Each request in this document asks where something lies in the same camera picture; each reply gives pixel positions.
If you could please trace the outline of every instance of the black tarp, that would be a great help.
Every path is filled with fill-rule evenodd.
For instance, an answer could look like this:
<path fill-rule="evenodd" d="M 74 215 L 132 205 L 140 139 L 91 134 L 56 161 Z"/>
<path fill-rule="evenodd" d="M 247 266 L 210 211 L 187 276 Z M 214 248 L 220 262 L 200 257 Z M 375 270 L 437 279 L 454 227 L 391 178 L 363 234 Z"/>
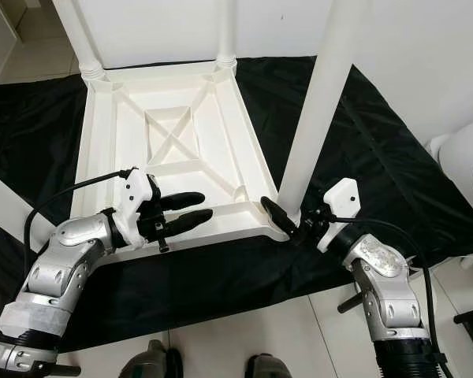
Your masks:
<path fill-rule="evenodd" d="M 277 185 L 313 64 L 309 57 L 238 62 L 236 80 Z M 78 76 L 0 86 L 0 179 L 30 203 L 73 182 L 85 93 Z M 319 192 L 344 176 L 358 180 L 360 214 L 410 232 L 431 264 L 473 253 L 473 210 L 356 68 L 349 74 L 304 209 L 317 205 Z M 58 223 L 68 216 L 69 200 L 56 202 L 44 215 Z M 370 231 L 409 255 L 398 236 L 380 228 Z M 0 306 L 20 283 L 21 264 L 20 244 L 3 234 L 0 230 L 0 266 L 14 273 L 7 285 L 0 285 Z M 320 254 L 308 243 L 291 246 L 266 237 L 107 265 L 90 277 L 61 349 L 268 306 L 350 280 L 332 254 Z"/>

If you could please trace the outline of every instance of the floor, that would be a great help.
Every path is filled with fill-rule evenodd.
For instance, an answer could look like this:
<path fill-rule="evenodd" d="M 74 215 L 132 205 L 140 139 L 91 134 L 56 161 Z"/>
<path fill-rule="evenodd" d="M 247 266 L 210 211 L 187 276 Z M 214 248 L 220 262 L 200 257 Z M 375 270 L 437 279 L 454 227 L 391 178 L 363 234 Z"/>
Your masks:
<path fill-rule="evenodd" d="M 53 9 L 29 9 L 17 32 L 18 46 L 0 83 L 47 80 L 78 73 L 72 47 Z M 473 266 L 460 259 L 434 269 L 439 342 L 455 377 L 473 378 L 473 344 L 457 313 L 473 309 Z M 424 303 L 423 279 L 412 287 Z M 223 317 L 155 335 L 144 335 L 69 354 L 58 363 L 80 365 L 83 378 L 117 376 L 126 361 L 147 349 L 150 339 L 178 348 L 186 378 L 242 378 L 244 363 L 267 352 L 283 359 L 294 377 L 370 378 L 379 376 L 362 308 L 346 314 L 337 305 L 355 294 L 352 285 L 294 298 L 275 306 Z"/>

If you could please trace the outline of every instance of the black cable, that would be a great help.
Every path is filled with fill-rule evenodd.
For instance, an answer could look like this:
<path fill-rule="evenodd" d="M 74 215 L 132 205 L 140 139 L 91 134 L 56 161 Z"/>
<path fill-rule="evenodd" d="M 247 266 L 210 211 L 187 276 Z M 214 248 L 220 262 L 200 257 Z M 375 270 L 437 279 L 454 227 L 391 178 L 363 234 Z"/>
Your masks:
<path fill-rule="evenodd" d="M 87 185 L 92 185 L 93 183 L 99 183 L 101 181 L 105 181 L 108 179 L 111 179 L 113 177 L 122 177 L 124 179 L 127 179 L 129 174 L 131 173 L 131 169 L 126 169 L 126 170 L 121 170 L 121 171 L 116 171 L 112 173 L 107 173 L 106 175 L 103 176 L 98 176 L 93 179 L 89 179 L 86 181 L 82 181 L 81 183 L 75 183 L 74 185 L 71 185 L 70 187 L 66 187 L 62 191 L 59 191 L 55 195 L 51 196 L 48 198 L 45 202 L 41 203 L 40 205 L 36 206 L 33 208 L 33 210 L 29 213 L 29 215 L 26 218 L 26 221 L 24 222 L 24 233 L 23 233 L 23 242 L 24 242 L 24 260 L 23 260 L 23 279 L 26 280 L 26 277 L 28 276 L 28 273 L 30 272 L 31 264 L 30 264 L 30 228 L 32 227 L 32 222 L 33 218 L 35 215 L 46 205 L 49 205 L 51 202 L 53 202 L 56 198 L 60 197 L 61 195 L 64 195 L 66 193 L 69 193 L 70 191 L 75 191 L 76 189 L 79 189 L 81 187 L 86 187 Z M 47 248 L 47 244 L 43 246 L 40 252 L 43 253 L 43 251 Z"/>
<path fill-rule="evenodd" d="M 434 351 L 438 354 L 441 353 L 440 347 L 438 345 L 438 338 L 436 334 L 436 323 L 434 319 L 434 304 L 433 304 L 433 287 L 431 284 L 431 276 L 428 269 L 427 259 L 424 255 L 422 249 L 415 242 L 410 234 L 408 234 L 403 228 L 396 226 L 395 224 L 386 222 L 379 219 L 370 219 L 370 218 L 338 218 L 331 217 L 330 222 L 339 222 L 339 223 L 361 223 L 361 224 L 375 224 L 383 227 L 387 227 L 391 230 L 394 230 L 397 234 L 400 234 L 407 242 L 410 244 L 415 251 L 415 254 L 419 257 L 420 263 L 423 266 L 424 272 L 424 283 L 426 286 L 426 302 L 427 302 L 427 320 L 429 322 L 429 333 L 431 337 L 431 344 L 433 345 Z M 447 365 L 443 362 L 439 362 L 441 370 L 445 374 L 446 378 L 453 378 L 452 373 L 449 371 Z"/>

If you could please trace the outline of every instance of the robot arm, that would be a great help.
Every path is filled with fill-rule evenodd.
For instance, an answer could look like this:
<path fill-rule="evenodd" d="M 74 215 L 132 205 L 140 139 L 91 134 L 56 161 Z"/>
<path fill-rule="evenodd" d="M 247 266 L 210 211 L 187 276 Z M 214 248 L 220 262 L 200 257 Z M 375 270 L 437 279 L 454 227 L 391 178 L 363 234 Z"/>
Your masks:
<path fill-rule="evenodd" d="M 343 313 L 363 303 L 382 376 L 439 377 L 438 364 L 445 364 L 446 359 L 434 350 L 422 325 L 403 255 L 355 225 L 336 222 L 336 218 L 353 218 L 359 212 L 356 181 L 341 180 L 323 200 L 324 204 L 310 212 L 299 228 L 268 198 L 263 197 L 261 203 L 294 243 L 313 236 L 321 252 L 338 254 L 343 266 L 352 272 L 361 292 L 338 309 Z"/>
<path fill-rule="evenodd" d="M 133 169 L 122 188 L 121 204 L 91 217 L 67 220 L 54 230 L 49 246 L 26 278 L 16 300 L 0 316 L 0 376 L 76 376 L 79 368 L 56 365 L 57 348 L 96 262 L 123 246 L 142 247 L 208 221 L 198 210 L 166 222 L 163 210 L 204 201 L 200 193 L 161 197 L 153 176 Z"/>

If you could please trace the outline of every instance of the black cloth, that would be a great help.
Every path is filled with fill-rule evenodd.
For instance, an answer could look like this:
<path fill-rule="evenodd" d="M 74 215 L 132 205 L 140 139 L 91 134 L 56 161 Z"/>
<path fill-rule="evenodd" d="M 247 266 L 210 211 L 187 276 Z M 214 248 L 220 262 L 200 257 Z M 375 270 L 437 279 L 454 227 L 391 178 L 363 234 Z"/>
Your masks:
<path fill-rule="evenodd" d="M 309 57 L 238 61 L 236 81 L 277 185 L 313 64 Z M 40 111 L 35 104 L 49 100 L 48 89 L 60 99 L 52 105 L 55 109 Z M 24 106 L 21 92 L 38 99 L 18 109 L 17 104 Z M 0 87 L 0 99 L 6 102 L 0 107 L 0 179 L 29 202 L 72 183 L 85 93 L 78 76 Z M 43 115 L 47 110 L 50 116 Z M 30 113 L 37 117 L 28 120 Z M 16 127 L 5 120 L 8 114 L 16 114 L 14 119 L 23 117 L 25 130 L 38 130 L 35 140 L 27 139 L 30 145 L 21 142 L 27 132 L 12 141 L 8 140 L 10 132 L 4 135 L 3 130 Z M 47 126 L 51 122 L 59 129 Z M 44 131 L 39 130 L 39 123 L 46 126 Z M 59 155 L 52 148 L 58 145 L 66 146 Z M 23 160 L 13 158 L 18 155 Z M 35 167 L 37 183 L 24 182 L 24 176 L 13 172 L 19 172 L 19 166 L 34 166 L 28 162 L 30 156 L 58 165 L 45 162 Z M 473 253 L 472 208 L 377 89 L 354 67 L 304 199 L 304 211 L 318 205 L 319 195 L 345 176 L 358 180 L 360 214 L 390 221 L 410 232 L 425 249 L 430 264 Z M 55 203 L 44 215 L 58 223 L 68 216 L 69 200 Z M 381 228 L 369 231 L 407 256 L 411 253 L 400 236 Z M 20 256 L 2 244 L 0 261 L 7 258 L 16 261 Z M 292 246 L 266 237 L 107 265 L 88 280 L 61 350 L 93 347 L 256 309 L 351 279 L 338 257 L 320 254 L 311 243 Z M 10 290 L 0 290 L 3 298 L 10 295 Z"/>

